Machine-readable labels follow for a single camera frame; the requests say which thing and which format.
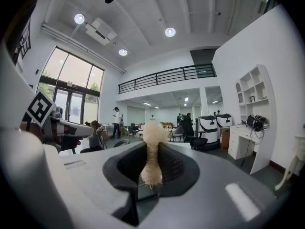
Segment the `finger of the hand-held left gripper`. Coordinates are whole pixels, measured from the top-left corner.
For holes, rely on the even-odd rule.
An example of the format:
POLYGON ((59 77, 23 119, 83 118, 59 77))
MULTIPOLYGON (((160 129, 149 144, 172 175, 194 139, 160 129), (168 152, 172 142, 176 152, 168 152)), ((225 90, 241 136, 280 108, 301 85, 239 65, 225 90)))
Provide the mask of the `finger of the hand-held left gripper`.
POLYGON ((94 129, 87 125, 81 125, 66 120, 59 121, 59 135, 88 137, 92 135, 94 129))

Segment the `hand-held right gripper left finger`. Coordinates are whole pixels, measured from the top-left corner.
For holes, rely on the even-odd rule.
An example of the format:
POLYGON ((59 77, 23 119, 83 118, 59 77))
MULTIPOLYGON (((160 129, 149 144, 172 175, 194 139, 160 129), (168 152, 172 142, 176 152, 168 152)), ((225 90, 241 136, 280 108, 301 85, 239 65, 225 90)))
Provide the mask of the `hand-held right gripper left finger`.
POLYGON ((146 144, 135 142, 104 151, 61 158, 77 225, 138 225, 138 180, 146 144))

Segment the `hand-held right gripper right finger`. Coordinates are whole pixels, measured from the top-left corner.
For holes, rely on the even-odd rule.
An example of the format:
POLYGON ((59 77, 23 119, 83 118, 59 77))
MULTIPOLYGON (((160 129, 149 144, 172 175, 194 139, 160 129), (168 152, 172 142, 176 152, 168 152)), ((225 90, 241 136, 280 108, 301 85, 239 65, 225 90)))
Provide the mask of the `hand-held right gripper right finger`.
POLYGON ((160 198, 142 229, 258 229, 254 218, 275 202, 271 190, 230 161, 188 147, 169 147, 192 158, 200 174, 183 195, 160 198))

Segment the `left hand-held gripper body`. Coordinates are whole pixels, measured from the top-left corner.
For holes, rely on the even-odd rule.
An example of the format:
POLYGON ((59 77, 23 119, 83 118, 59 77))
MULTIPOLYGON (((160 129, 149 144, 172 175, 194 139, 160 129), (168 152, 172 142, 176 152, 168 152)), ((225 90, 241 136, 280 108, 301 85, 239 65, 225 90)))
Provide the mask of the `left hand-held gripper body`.
POLYGON ((38 125, 44 144, 56 147, 58 152, 75 151, 79 142, 75 135, 77 127, 62 118, 62 108, 44 92, 35 94, 26 114, 38 125))

